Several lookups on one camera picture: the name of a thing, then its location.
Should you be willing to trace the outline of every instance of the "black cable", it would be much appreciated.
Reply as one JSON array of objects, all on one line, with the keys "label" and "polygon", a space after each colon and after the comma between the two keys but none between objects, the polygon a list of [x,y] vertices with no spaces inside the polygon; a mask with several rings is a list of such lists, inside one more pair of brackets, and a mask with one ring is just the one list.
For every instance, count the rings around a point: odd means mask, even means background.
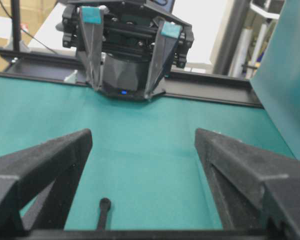
[{"label": "black cable", "polygon": [[168,0],[163,0],[163,2],[160,2],[158,0],[152,0],[152,1],[160,6],[165,6],[168,4]]},{"label": "black cable", "polygon": [[[13,21],[12,16],[8,13],[7,9],[5,8],[5,6],[3,5],[2,1],[0,0],[0,5],[2,7],[2,9],[4,10],[5,14],[11,18],[11,20]],[[34,39],[35,41],[37,41],[39,44],[41,44],[42,46],[44,46],[46,49],[50,50],[51,52],[53,52],[56,55],[59,55],[55,50],[51,49],[50,47],[48,47],[47,45],[43,44],[41,41],[39,41],[38,39],[36,39],[34,36],[32,36],[30,33],[28,33],[26,30],[21,28],[21,31],[24,32],[25,34],[27,34],[30,38]]]}]

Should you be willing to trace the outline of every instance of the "black metal frame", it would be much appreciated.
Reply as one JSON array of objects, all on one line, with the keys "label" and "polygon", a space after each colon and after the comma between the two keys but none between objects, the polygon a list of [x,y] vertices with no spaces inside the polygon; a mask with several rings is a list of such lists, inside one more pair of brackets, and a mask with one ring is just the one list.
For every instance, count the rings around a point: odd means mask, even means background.
[{"label": "black metal frame", "polygon": [[[72,67],[73,69],[83,69],[82,63],[74,57],[38,52],[21,52],[19,47],[19,0],[11,0],[11,9],[13,18],[13,50],[7,50],[0,47],[1,56],[19,58],[18,62],[30,60],[31,62],[42,64],[43,68],[45,68],[49,63],[59,66],[60,69],[64,66],[67,66],[67,68]],[[63,82],[63,79],[48,78],[45,77],[44,74],[41,76],[31,76],[17,71],[0,72],[0,77],[67,84]],[[263,105],[259,101],[248,80],[223,75],[172,71],[169,77],[166,78],[166,83],[167,87],[164,96],[167,97],[263,108]],[[88,87],[88,85],[83,81],[76,83],[76,86]]]}]

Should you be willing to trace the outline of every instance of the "metal pole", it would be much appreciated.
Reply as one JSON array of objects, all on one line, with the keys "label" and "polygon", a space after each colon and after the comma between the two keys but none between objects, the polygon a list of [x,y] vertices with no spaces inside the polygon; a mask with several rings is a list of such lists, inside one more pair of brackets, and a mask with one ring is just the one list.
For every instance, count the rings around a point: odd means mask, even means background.
[{"label": "metal pole", "polygon": [[[264,42],[264,39],[265,39],[265,36],[266,36],[266,33],[267,33],[267,28],[268,28],[267,22],[265,22],[261,25],[261,29],[260,29],[260,32],[259,32],[259,35],[258,35],[258,39],[256,40],[256,44],[255,44],[253,54],[252,54],[252,57],[251,57],[251,61],[250,61],[250,66],[252,66],[252,67],[254,67],[256,62],[257,62],[259,52],[260,52],[260,49],[262,47],[262,43]],[[250,79],[253,76],[254,71],[255,71],[254,69],[249,68],[246,72],[246,77],[245,78]]]},{"label": "metal pole", "polygon": [[11,0],[13,50],[20,52],[20,0]]},{"label": "metal pole", "polygon": [[235,57],[233,58],[231,71],[229,75],[233,78],[241,78],[243,71],[242,65],[245,64],[247,52],[251,42],[253,30],[251,28],[244,28],[238,46],[236,48]]},{"label": "metal pole", "polygon": [[229,74],[249,7],[250,0],[234,0],[228,25],[213,68],[214,74]]}]

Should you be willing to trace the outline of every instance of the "teal mat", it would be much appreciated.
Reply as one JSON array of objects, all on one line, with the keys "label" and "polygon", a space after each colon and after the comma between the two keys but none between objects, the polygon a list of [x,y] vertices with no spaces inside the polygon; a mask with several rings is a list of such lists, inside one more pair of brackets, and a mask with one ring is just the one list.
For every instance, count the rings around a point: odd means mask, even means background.
[{"label": "teal mat", "polygon": [[0,78],[0,156],[83,128],[92,131],[65,228],[94,230],[112,201],[112,230],[221,228],[194,147],[196,128],[292,156],[263,109],[161,97],[106,98],[90,88]]},{"label": "teal mat", "polygon": [[285,1],[275,33],[251,83],[300,160],[300,0]]}]

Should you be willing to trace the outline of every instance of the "small black tool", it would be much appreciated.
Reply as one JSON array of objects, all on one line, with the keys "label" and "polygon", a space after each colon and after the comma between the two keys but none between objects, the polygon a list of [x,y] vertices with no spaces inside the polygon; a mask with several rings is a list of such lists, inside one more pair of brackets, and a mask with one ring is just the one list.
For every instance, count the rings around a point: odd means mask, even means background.
[{"label": "small black tool", "polygon": [[111,208],[111,201],[108,198],[102,198],[99,203],[100,207],[100,216],[98,225],[96,227],[97,230],[105,230],[107,223],[108,211]]}]

